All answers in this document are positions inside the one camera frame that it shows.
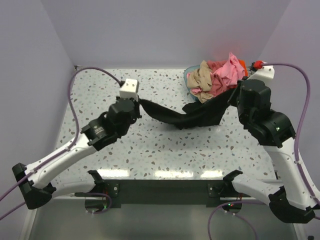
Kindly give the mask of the black t-shirt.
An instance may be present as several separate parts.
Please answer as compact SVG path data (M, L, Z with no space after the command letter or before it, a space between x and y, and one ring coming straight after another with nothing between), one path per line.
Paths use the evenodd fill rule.
M146 99L141 99L140 105L152 119L173 125L178 129L210 127L220 124L230 106L228 100L233 92L233 89L229 89L205 103L188 103L182 108L184 114Z

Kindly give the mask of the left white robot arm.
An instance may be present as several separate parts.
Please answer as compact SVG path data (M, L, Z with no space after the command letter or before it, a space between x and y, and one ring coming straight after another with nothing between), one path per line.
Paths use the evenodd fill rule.
M51 154L25 165L12 167L24 203L29 210L47 204L57 190L51 181L73 164L125 136L132 124L141 118L139 97L118 96L108 111L84 126L80 133Z

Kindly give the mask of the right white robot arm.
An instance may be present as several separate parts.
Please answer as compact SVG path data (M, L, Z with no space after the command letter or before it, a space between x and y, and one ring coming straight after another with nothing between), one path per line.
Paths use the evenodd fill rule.
M270 156L282 185L253 179L240 170L223 178L223 192L230 197L249 195L269 206L284 223L306 224L316 217L320 204L308 190L300 170L301 156L295 155L296 133L290 119L271 109L271 89L261 80L238 81L228 103L237 108L239 122Z

